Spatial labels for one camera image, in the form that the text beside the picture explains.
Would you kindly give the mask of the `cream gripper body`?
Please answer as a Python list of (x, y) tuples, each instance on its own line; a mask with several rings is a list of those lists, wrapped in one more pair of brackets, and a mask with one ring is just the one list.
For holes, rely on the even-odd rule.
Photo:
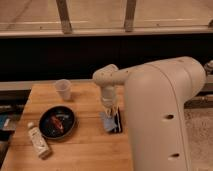
[(112, 108), (117, 103), (116, 89), (114, 86), (101, 88), (101, 102), (107, 108)]

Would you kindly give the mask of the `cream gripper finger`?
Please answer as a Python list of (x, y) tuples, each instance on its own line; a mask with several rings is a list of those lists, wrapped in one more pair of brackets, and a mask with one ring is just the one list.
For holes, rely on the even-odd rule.
[(107, 117), (111, 117), (111, 108), (108, 107), (104, 107), (104, 112), (106, 114)]
[(117, 108), (114, 109), (113, 119), (114, 119), (114, 125), (115, 125), (114, 129), (117, 129), (117, 127), (118, 127), (118, 109)]

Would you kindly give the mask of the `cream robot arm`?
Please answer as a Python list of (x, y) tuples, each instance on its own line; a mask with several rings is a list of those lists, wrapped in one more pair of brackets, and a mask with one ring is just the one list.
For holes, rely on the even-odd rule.
[(115, 87), (124, 87), (133, 171), (192, 171), (184, 104), (206, 82), (197, 60), (177, 57), (126, 69), (110, 64), (92, 79), (107, 114), (117, 108)]

